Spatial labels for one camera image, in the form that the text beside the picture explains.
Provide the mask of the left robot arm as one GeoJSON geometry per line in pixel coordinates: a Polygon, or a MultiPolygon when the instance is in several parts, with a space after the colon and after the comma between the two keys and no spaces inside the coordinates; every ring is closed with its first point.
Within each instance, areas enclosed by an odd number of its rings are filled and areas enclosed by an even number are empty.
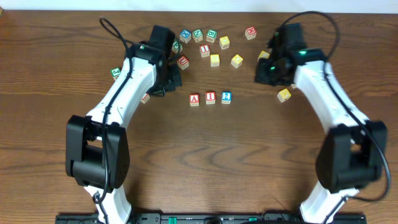
{"type": "Polygon", "coordinates": [[[130,166],[126,130],[145,95],[165,96],[182,86],[169,63],[175,34],[155,25],[148,41],[128,46],[119,77],[86,116],[73,115],[66,127],[68,176],[84,187],[98,210],[99,223],[127,223],[132,207],[123,182],[130,166]]]}

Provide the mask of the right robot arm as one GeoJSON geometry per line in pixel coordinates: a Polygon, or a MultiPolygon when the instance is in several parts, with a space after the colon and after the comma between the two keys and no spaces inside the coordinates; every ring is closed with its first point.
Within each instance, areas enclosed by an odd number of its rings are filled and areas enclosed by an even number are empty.
{"type": "Polygon", "coordinates": [[[300,24],[280,26],[260,58],[255,81],[295,85],[316,112],[326,134],[315,163],[317,184],[300,205],[304,223],[332,223],[336,212],[369,183],[388,174],[387,128],[371,121],[349,99],[320,49],[307,47],[300,24]]]}

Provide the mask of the blue 2 block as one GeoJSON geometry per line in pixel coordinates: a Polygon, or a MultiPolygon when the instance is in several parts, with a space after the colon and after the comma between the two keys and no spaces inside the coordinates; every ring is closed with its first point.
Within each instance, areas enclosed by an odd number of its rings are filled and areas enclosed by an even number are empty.
{"type": "Polygon", "coordinates": [[[221,103],[222,104],[230,104],[232,101],[232,93],[230,91],[223,91],[221,95],[221,103]]]}

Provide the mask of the red A block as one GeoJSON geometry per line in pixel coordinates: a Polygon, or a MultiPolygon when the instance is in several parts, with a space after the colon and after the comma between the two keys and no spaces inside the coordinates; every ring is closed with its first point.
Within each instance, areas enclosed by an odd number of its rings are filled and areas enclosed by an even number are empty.
{"type": "Polygon", "coordinates": [[[200,105],[200,96],[199,94],[190,94],[190,106],[199,106],[200,105]]]}

